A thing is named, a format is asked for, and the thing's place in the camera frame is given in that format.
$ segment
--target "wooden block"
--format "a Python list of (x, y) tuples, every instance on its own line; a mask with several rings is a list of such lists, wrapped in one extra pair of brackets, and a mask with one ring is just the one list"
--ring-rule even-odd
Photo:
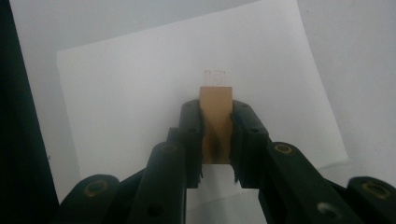
[(230, 164), (230, 143), (233, 123), (233, 89), (201, 87), (200, 107), (205, 118), (202, 143), (203, 164)]

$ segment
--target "white sheet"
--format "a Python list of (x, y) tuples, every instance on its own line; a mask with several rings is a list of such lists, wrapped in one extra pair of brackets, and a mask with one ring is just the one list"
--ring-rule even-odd
[[(233, 98), (253, 107), (273, 140), (297, 146), (316, 167), (347, 159), (295, 1), (260, 1), (62, 50), (57, 60), (83, 178), (123, 179), (144, 168), (207, 70), (225, 72)], [(205, 173), (210, 181), (189, 190), (189, 209), (243, 191), (231, 167)]]

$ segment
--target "white paper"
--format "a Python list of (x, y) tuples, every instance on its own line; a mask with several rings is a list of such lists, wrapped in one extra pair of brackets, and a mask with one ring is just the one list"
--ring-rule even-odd
[[(316, 167), (347, 159), (295, 1), (260, 1), (57, 57), (83, 178), (144, 168), (181, 105), (198, 97), (205, 71), (224, 71), (233, 98), (252, 106), (274, 141), (297, 146)], [(189, 190), (189, 208), (242, 191), (231, 167), (204, 171), (216, 178)]]

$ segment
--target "screw hole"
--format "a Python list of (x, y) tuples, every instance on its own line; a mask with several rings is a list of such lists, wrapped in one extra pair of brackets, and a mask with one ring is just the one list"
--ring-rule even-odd
[(163, 207), (159, 204), (151, 204), (148, 207), (148, 215), (150, 217), (160, 217), (163, 214)]
[(280, 152), (280, 153), (283, 153), (283, 154), (291, 154), (291, 153), (293, 153), (293, 149), (291, 147), (286, 146), (286, 145), (276, 145), (274, 147), (274, 149), (276, 151)]
[(390, 191), (387, 190), (386, 188), (382, 187), (379, 184), (376, 184), (375, 182), (364, 182), (362, 185), (363, 189), (371, 194), (373, 194), (375, 197), (379, 199), (387, 199), (390, 196)]
[(341, 213), (338, 211), (337, 207), (330, 203), (318, 203), (317, 209), (326, 217), (332, 219), (341, 218)]
[(108, 184), (103, 179), (98, 179), (89, 183), (85, 189), (84, 194), (88, 197), (94, 197), (98, 194), (105, 192), (108, 188)]

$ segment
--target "orange block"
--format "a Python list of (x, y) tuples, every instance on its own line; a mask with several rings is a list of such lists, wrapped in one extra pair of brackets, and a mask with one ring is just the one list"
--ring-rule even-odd
[(200, 107), (205, 118), (203, 164), (230, 164), (233, 123), (233, 89), (201, 87)]

